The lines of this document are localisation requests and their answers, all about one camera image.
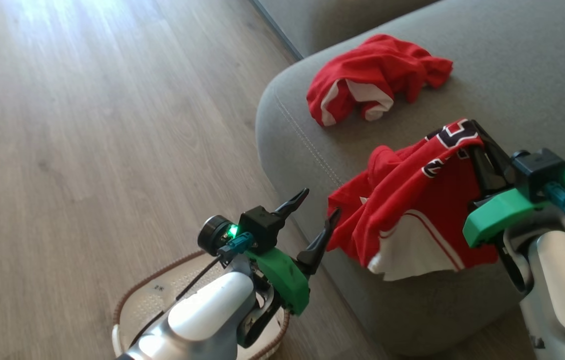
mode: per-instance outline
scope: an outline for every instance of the white stripe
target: white stripe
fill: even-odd
[[[463,263],[463,260],[461,260],[461,257],[458,255],[456,250],[447,242],[447,240],[445,240],[443,235],[440,232],[438,232],[436,226],[434,226],[434,224],[431,221],[429,221],[429,218],[427,218],[425,214],[423,214],[419,210],[414,210],[414,209],[409,209],[404,213],[412,214],[419,217],[425,223],[427,228],[429,228],[431,234],[433,234],[434,237],[436,237],[436,240],[438,240],[440,245],[445,249],[445,251],[447,251],[447,254],[449,254],[449,256],[451,256],[451,258],[454,260],[454,262],[458,264],[458,268],[460,268],[460,270],[465,269],[465,264]]]
[[[338,96],[338,82],[340,79],[337,79],[329,88],[329,91],[324,96],[323,100],[320,102],[320,110],[322,112],[322,122],[323,126],[332,126],[335,125],[336,119],[334,116],[327,110],[329,102],[334,100],[336,96]]]
[[[451,130],[449,130],[449,126],[445,125],[442,127],[442,132],[447,132],[447,135],[449,135],[450,137],[456,135],[457,133],[462,132],[463,130],[465,130],[465,126],[463,126],[464,123],[467,123],[469,120],[468,119],[463,119],[461,121],[458,121],[458,127],[460,128],[458,131],[455,132],[451,132]],[[476,132],[471,136],[465,136],[465,137],[461,137],[460,139],[458,139],[458,141],[456,142],[456,145],[449,147],[447,146],[447,144],[445,144],[444,141],[441,140],[441,135],[438,134],[436,135],[436,137],[438,137],[438,140],[440,141],[440,143],[442,144],[442,146],[444,146],[447,149],[451,149],[451,148],[456,148],[456,146],[458,146],[461,142],[467,140],[467,139],[476,139],[477,137],[479,137],[479,133]]]
[[[367,268],[384,274],[385,281],[458,269],[418,216],[403,215],[392,230],[380,235],[380,248]]]
[[[365,112],[364,118],[367,121],[380,119],[381,116],[383,116],[385,112],[390,111],[394,105],[394,99],[374,84],[361,84],[360,82],[354,82],[348,79],[345,79],[345,82],[347,82],[351,96],[353,96],[354,100],[358,103],[378,101],[378,105],[367,109]]]

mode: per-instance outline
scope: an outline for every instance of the green bracket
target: green bracket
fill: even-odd
[[[284,308],[300,315],[310,303],[310,283],[289,255],[273,248],[261,255],[251,251],[245,254],[258,264],[258,268],[278,291]]]
[[[531,203],[516,189],[505,191],[469,214],[462,234],[470,248],[493,243],[495,235],[549,204]]]

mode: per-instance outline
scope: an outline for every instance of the wooden floor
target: wooden floor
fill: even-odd
[[[127,289],[278,203],[254,119],[291,61],[248,0],[0,0],[0,360],[113,358]],[[277,359],[384,357],[311,286]]]

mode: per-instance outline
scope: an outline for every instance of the gray sofa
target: gray sofa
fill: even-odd
[[[396,3],[406,9],[405,4],[430,2]],[[302,30],[312,38],[311,27]],[[380,120],[367,122],[354,113],[343,123],[321,128],[305,100],[313,76],[333,57],[378,33],[454,61],[451,79],[440,89],[423,89],[413,104],[397,98]],[[312,41],[298,43],[303,55],[320,43]],[[328,195],[365,168],[376,146],[402,148],[463,117],[478,120],[509,153],[548,147],[565,158],[565,0],[440,0],[310,55],[278,75],[262,95],[258,153],[281,199],[303,187],[311,189],[294,216],[309,239],[322,227]],[[395,282],[382,281],[339,250],[328,253],[323,264],[361,324],[388,353],[442,351],[520,300],[500,264]]]
[[[297,59],[436,0],[252,0]]]

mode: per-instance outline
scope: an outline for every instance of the sofa seam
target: sofa seam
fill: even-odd
[[[319,153],[319,151],[316,149],[312,141],[305,134],[303,129],[301,129],[300,125],[298,125],[296,120],[294,120],[294,116],[292,116],[291,112],[287,110],[283,102],[280,100],[280,97],[278,96],[278,89],[276,89],[275,86],[273,89],[273,95],[276,98],[276,105],[278,106],[278,109],[282,110],[282,116],[285,118],[285,120],[287,120],[287,123],[291,125],[294,132],[296,132],[296,135],[298,135],[298,137],[301,139],[303,144],[305,144],[307,150],[309,150],[309,152],[313,155],[314,159],[316,159],[320,167],[324,170],[324,172],[331,179],[331,181],[336,186],[341,187],[343,185],[343,182],[340,180],[340,178],[335,173],[335,171],[331,168],[331,166],[329,166],[328,162],[322,157],[321,153]]]

